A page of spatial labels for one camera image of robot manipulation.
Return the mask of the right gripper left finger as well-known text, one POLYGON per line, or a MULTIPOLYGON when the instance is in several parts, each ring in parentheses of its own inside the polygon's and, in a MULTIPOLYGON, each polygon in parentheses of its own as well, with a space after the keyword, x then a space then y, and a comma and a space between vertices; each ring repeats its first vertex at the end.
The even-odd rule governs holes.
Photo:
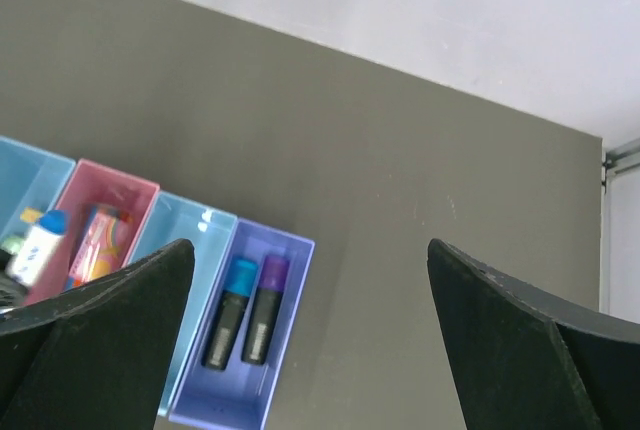
POLYGON ((2 428, 153 428, 194 266, 178 239, 2 315, 2 428))

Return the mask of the purple black highlighter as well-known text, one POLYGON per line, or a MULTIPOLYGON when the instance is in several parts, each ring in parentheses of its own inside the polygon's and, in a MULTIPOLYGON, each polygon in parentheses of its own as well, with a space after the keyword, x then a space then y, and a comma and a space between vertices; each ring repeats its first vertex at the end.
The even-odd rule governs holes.
POLYGON ((242 360, 252 365, 266 362, 285 291, 290 260, 267 255, 263 262, 247 326, 242 360))

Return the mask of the green highlighter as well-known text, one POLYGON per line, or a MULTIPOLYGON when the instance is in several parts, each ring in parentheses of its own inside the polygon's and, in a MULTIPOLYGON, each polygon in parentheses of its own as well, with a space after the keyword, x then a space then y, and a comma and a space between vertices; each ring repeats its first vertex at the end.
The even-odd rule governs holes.
POLYGON ((11 256, 19 253, 25 242, 25 237, 19 234, 7 235, 0 244, 1 250, 11 256))

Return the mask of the yellow eraser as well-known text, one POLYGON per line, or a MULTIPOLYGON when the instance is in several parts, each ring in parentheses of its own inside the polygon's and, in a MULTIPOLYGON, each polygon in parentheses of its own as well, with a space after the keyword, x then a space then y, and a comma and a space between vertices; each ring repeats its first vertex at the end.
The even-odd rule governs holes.
POLYGON ((26 224, 34 224, 43 216, 43 212, 31 207, 26 207, 20 214, 20 220, 26 224))

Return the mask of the purple drawer bin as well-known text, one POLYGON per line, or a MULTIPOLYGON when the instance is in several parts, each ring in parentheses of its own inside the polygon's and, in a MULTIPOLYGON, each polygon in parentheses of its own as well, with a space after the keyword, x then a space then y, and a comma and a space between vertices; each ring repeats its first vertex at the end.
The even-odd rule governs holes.
POLYGON ((309 239, 251 220, 238 221, 196 331, 168 415, 170 421, 199 429, 265 427, 313 251, 314 243, 309 239), (254 295, 267 255, 284 256, 290 260, 290 266, 266 362, 252 365, 244 362, 241 356, 254 295), (227 271, 235 256, 256 262, 258 272, 227 367, 217 371, 206 368, 203 357, 227 271))

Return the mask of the white blue pen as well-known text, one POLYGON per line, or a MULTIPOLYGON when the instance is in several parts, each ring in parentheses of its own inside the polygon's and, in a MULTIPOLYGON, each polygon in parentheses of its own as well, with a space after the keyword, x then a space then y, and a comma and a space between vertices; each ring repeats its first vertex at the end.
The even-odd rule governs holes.
POLYGON ((24 243, 11 259, 6 273, 31 289, 42 276, 68 230, 68 216, 61 210, 44 213, 28 230, 24 243))

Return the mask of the light blue bin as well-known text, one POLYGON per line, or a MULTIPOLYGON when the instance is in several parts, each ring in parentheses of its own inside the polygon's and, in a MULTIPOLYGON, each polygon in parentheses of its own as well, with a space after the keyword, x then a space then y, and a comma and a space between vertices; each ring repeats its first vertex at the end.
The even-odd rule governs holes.
POLYGON ((53 208, 76 162, 44 149, 1 137, 1 239, 24 235, 25 209, 53 208))
POLYGON ((172 408, 236 222, 233 214, 161 191, 129 256, 132 263, 176 239, 187 239, 194 246, 192 285, 158 407, 162 417, 168 416, 172 408))

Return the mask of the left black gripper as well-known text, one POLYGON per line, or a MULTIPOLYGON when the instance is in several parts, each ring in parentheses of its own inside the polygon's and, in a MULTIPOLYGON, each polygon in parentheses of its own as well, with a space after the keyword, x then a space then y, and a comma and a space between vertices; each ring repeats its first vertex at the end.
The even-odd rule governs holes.
POLYGON ((8 265, 12 255, 5 250, 0 250, 0 307, 1 312, 6 313, 24 304, 29 290, 27 287, 11 278, 8 273, 8 265))

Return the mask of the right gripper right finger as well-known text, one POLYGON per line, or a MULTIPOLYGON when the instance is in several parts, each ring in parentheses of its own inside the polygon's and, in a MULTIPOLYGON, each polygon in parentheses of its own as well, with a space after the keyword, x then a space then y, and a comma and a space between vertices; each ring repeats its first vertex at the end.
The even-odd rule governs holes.
POLYGON ((636 429, 639 326, 430 241, 427 269, 469 429, 636 429))

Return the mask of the crayon tube pink cap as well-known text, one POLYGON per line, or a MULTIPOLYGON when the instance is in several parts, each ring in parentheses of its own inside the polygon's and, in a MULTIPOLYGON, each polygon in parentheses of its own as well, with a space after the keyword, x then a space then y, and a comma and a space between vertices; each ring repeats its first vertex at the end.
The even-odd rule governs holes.
POLYGON ((117 270, 130 247, 133 214, 104 203, 87 204, 74 243, 64 290, 79 287, 117 270))

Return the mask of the pink drawer bin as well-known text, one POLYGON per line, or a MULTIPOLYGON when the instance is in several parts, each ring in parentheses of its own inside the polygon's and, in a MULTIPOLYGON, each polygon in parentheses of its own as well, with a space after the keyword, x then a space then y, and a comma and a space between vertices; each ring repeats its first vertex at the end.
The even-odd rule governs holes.
POLYGON ((160 186, 156 182, 87 159, 79 160, 54 206, 56 210, 67 214, 68 231, 26 298, 26 303, 34 304, 65 291, 70 258, 76 238, 81 231, 82 213, 87 204, 104 203, 120 207, 133 214, 130 247, 117 270, 122 268, 127 263, 141 229, 148 219, 159 189, 160 186))

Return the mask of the blue black marker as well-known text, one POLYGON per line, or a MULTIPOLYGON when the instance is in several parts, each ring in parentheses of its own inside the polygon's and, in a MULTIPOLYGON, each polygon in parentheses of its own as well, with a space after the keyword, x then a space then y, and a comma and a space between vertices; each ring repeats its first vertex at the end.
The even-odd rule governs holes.
POLYGON ((232 258, 203 357, 206 368, 217 371, 226 369, 252 295, 257 272, 256 262, 240 256, 232 258))

